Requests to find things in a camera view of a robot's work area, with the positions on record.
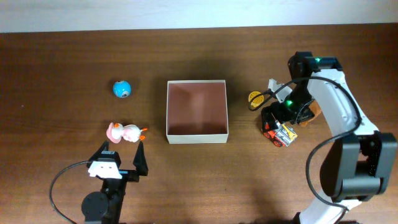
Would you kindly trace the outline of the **grey orange toy car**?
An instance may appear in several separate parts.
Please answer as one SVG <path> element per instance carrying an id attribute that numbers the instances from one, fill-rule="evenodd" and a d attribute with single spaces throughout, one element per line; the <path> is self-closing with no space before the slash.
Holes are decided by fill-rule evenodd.
<path id="1" fill-rule="evenodd" d="M 276 129 L 270 129 L 269 124 L 266 124 L 266 131 L 264 131 L 264 136 L 270 139 L 271 142 L 277 146 L 289 146 L 297 138 L 297 134 L 294 130 L 284 124 L 277 123 Z"/>

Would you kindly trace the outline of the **yellow round fan toy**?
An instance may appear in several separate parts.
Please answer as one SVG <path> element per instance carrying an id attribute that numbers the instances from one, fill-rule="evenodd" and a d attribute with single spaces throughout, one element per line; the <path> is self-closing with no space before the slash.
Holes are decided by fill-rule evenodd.
<path id="1" fill-rule="evenodd" d="M 250 108 L 257 108 L 261 103 L 264 102 L 264 95 L 260 91 L 252 91 L 248 96 L 248 102 Z"/>

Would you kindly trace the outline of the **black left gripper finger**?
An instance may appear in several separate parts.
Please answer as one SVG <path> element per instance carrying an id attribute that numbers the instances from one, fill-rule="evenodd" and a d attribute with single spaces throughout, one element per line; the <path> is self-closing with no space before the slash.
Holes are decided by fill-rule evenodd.
<path id="1" fill-rule="evenodd" d="M 144 143 L 139 142 L 137 147 L 136 155 L 134 156 L 133 165 L 136 168 L 138 175 L 147 176 L 149 173 L 149 168 L 147 166 L 146 157 L 144 154 Z"/>
<path id="2" fill-rule="evenodd" d="M 89 162 L 97 161 L 98 158 L 101 156 L 103 151 L 108 151 L 109 149 L 109 142 L 104 141 L 100 148 L 88 159 Z"/>

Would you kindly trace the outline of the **brown plush bear toy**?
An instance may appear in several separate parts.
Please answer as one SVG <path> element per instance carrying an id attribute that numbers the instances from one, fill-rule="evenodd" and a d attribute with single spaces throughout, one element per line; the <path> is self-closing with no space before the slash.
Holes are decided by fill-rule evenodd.
<path id="1" fill-rule="evenodd" d="M 297 118 L 297 124 L 299 126 L 306 126 L 309 122 L 313 121 L 317 116 L 321 114 L 322 110 L 316 100 L 313 100 L 307 106 L 304 107 L 303 111 Z"/>

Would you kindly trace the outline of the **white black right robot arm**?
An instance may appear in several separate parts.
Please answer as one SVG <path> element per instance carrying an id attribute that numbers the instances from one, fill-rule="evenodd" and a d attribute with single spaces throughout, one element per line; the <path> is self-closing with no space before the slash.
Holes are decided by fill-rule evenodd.
<path id="1" fill-rule="evenodd" d="M 269 81 L 259 105 L 262 132 L 275 146 L 295 139 L 293 124 L 323 114 L 331 137 L 320 168 L 321 190 L 294 216 L 294 223 L 339 223 L 352 208 L 383 194 L 388 186 L 397 140 L 366 117 L 350 92 L 337 58 L 297 52 L 288 61 L 294 88 Z"/>

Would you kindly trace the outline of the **white cardboard box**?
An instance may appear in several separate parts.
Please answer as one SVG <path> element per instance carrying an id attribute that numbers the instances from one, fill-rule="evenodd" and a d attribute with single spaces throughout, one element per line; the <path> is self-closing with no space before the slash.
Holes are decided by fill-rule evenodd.
<path id="1" fill-rule="evenodd" d="M 226 143 L 229 136 L 226 81 L 168 81 L 165 125 L 170 144 Z"/>

